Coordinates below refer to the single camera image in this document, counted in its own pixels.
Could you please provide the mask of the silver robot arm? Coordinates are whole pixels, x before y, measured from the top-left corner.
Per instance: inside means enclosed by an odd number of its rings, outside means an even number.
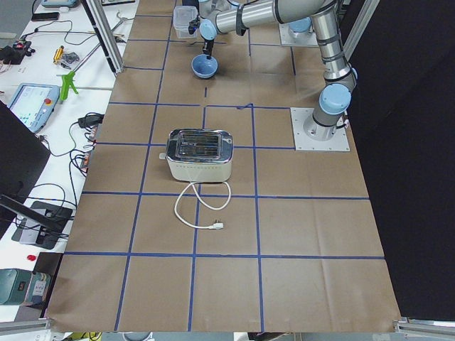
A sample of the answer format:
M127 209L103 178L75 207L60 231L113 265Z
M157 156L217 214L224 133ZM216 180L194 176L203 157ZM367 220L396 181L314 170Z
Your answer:
M251 1L234 4L231 1L199 1L198 18L190 29L197 28L204 39L203 54L212 58L215 38L231 31L243 36L249 28L265 23L293 23L310 18L316 42L325 67L326 86L318 105L304 122L307 136L316 141L331 139L338 120L350 105L357 76L345 57L336 15L336 1Z

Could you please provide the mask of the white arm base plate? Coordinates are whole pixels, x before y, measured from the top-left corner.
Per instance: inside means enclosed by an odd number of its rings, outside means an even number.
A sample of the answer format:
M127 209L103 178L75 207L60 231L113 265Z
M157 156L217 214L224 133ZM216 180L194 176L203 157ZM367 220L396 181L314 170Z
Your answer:
M313 108L291 107L291 125L297 151L349 152L350 146L340 118L335 126L320 126L313 120Z
M282 46L317 48L316 33L309 17L291 23L279 24Z

